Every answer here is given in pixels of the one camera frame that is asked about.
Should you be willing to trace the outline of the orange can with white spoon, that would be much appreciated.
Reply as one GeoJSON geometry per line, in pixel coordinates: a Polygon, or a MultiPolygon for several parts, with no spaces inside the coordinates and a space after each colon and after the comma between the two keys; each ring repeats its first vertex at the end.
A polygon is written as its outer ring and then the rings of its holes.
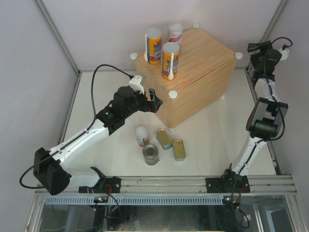
{"type": "Polygon", "coordinates": [[[163,45],[162,53],[162,77],[172,80],[178,70],[180,46],[175,42],[167,42],[163,45]]]}

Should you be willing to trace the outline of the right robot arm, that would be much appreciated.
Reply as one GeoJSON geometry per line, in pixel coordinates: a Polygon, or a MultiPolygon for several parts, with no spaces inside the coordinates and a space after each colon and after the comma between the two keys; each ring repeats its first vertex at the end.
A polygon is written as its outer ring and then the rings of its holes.
{"type": "Polygon", "coordinates": [[[222,188],[228,193],[243,189],[248,185],[249,169],[261,148],[267,142],[280,139],[285,132],[285,115],[288,104],[283,103],[275,90],[275,66],[286,58],[288,45],[280,50],[273,48],[272,41],[249,43],[247,51],[254,68],[253,88],[257,95],[256,104],[248,118],[246,142],[236,160],[222,175],[222,188]]]}

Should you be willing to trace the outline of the orange tall can with spoon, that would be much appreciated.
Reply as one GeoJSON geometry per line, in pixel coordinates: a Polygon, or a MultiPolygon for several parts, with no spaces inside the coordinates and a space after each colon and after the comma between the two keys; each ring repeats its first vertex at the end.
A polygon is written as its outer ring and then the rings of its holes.
{"type": "Polygon", "coordinates": [[[162,31],[157,28],[148,29],[145,34],[144,59],[151,65],[161,62],[162,31]]]}

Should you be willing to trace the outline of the white red tall can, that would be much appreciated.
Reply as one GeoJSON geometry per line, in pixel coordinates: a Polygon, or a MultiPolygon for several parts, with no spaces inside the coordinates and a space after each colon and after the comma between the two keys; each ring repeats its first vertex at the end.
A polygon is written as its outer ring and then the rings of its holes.
{"type": "Polygon", "coordinates": [[[169,42],[173,42],[181,47],[183,37],[183,26],[180,23],[169,25],[169,42]]]}

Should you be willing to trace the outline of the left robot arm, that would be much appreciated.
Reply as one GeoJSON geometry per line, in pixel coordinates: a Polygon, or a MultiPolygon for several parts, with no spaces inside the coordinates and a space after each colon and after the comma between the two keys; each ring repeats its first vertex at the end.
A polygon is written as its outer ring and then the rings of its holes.
{"type": "Polygon", "coordinates": [[[163,101],[156,96],[154,89],[151,88],[149,94],[147,97],[129,86],[120,87],[90,125],[62,144],[35,152],[34,176],[51,195],[58,195],[67,187],[89,187],[95,193],[103,192],[106,176],[97,167],[72,169],[70,165],[92,145],[122,127],[133,113],[156,113],[163,101]]]}

